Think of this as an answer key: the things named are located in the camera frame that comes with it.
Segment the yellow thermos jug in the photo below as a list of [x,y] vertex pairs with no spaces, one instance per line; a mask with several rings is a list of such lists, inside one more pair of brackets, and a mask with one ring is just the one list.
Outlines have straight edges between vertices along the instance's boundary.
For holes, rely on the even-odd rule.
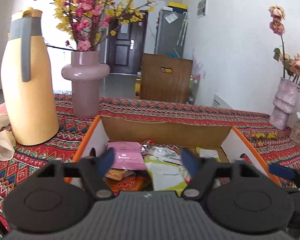
[[25,146],[50,140],[59,130],[51,64],[42,36],[42,12],[12,15],[1,63],[1,85],[13,135]]

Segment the red silver snack bag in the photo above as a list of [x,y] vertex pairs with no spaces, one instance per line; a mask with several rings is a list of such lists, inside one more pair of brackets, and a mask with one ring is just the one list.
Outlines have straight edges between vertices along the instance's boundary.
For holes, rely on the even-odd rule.
[[180,155],[169,147],[156,146],[152,141],[144,141],[141,144],[142,156],[153,156],[159,161],[172,163],[176,165],[182,165]]

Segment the wooden chair back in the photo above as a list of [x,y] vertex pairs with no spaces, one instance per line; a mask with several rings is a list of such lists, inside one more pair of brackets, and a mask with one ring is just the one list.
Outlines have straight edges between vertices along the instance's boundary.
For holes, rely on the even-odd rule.
[[185,103],[192,61],[165,55],[144,54],[141,63],[142,100]]

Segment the red cardboard snack box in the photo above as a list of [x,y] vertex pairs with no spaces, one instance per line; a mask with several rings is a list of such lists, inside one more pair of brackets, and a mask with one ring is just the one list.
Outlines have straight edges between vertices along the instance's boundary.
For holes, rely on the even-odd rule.
[[221,161],[233,163],[246,154],[253,165],[277,185],[268,164],[235,126],[199,126],[176,122],[143,122],[98,115],[80,143],[72,160],[87,157],[92,148],[100,155],[109,141],[151,140],[156,144],[177,145],[194,150],[196,147],[215,149]]

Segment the dark brown entry door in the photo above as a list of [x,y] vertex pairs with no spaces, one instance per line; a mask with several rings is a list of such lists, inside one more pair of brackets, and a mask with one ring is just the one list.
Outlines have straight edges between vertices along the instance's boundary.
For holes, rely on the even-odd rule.
[[136,75],[145,46],[148,13],[142,11],[140,22],[121,25],[108,41],[107,64],[111,74]]

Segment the long green white bar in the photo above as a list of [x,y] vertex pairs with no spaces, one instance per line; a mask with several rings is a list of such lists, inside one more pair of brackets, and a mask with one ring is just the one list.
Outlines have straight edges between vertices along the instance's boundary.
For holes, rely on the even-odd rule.
[[147,172],[152,180],[154,191],[175,191],[180,197],[187,187],[178,165],[145,158]]

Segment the grey refrigerator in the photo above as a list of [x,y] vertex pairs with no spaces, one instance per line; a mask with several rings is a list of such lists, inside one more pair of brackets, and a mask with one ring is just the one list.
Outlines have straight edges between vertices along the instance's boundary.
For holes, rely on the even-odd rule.
[[187,10],[163,7],[159,11],[154,54],[182,58],[188,21]]

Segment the patterned red tablecloth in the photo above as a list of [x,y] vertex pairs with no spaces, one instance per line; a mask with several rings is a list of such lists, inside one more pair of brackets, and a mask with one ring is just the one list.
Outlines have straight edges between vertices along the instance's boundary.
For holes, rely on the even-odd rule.
[[[93,123],[91,119],[79,119],[73,115],[70,96],[57,94],[55,101],[59,121],[58,133],[52,139],[37,146],[18,145],[12,160],[0,161],[0,220],[5,219],[2,213],[2,202],[6,195],[47,161],[53,158],[61,158],[66,162],[72,161]],[[119,98],[101,98],[100,112],[103,116],[143,122],[235,126],[266,163],[300,168],[300,147],[289,139],[288,129],[277,131],[271,126],[267,114]],[[276,132],[277,138],[265,141],[262,147],[258,147],[250,137],[251,132]]]

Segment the dried pink roses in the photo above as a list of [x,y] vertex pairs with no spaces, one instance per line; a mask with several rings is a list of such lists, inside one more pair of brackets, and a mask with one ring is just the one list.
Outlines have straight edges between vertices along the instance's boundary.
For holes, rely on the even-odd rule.
[[268,11],[269,28],[280,39],[273,50],[273,59],[283,68],[282,78],[300,87],[300,10],[289,18],[279,5],[269,7]]

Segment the textured pink ceramic vase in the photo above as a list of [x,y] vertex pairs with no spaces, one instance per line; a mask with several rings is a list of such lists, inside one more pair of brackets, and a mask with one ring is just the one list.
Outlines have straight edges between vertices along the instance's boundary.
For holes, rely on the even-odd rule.
[[269,117],[269,123],[277,129],[287,127],[289,117],[295,113],[300,94],[300,86],[288,79],[281,78],[273,99],[274,109]]

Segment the orange cracker packet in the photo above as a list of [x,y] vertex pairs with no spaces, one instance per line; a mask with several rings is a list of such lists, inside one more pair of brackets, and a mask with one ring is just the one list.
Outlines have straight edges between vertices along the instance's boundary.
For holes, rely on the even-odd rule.
[[111,168],[106,173],[106,178],[121,181],[122,179],[133,175],[135,175],[135,172],[131,170],[118,170],[118,169]]

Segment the fallen yellow petals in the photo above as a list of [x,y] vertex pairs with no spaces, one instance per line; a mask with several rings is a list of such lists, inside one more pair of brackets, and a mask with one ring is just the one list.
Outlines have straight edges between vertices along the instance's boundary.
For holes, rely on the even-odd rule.
[[250,137],[258,147],[262,147],[265,141],[276,139],[277,133],[276,132],[267,132],[267,133],[251,132]]

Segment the pink snack packet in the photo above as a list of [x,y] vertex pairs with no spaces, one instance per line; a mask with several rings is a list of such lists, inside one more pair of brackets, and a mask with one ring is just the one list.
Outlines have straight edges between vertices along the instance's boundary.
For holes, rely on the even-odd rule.
[[115,152],[112,169],[117,170],[147,170],[141,155],[141,145],[138,142],[117,141],[109,142],[107,149],[112,148]]

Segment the yellow orange snack packet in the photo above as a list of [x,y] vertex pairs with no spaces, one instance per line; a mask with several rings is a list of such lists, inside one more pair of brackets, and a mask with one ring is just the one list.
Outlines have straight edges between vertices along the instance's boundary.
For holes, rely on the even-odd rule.
[[122,180],[106,178],[104,181],[111,191],[113,191],[115,195],[118,195],[120,191],[144,190],[151,183],[151,178],[149,176],[132,175]]

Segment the pink yellow blossom branches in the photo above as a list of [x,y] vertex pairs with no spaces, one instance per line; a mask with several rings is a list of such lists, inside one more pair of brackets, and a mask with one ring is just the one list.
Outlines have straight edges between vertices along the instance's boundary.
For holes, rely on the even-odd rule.
[[52,0],[57,29],[68,33],[76,50],[93,51],[121,25],[141,22],[156,0]]

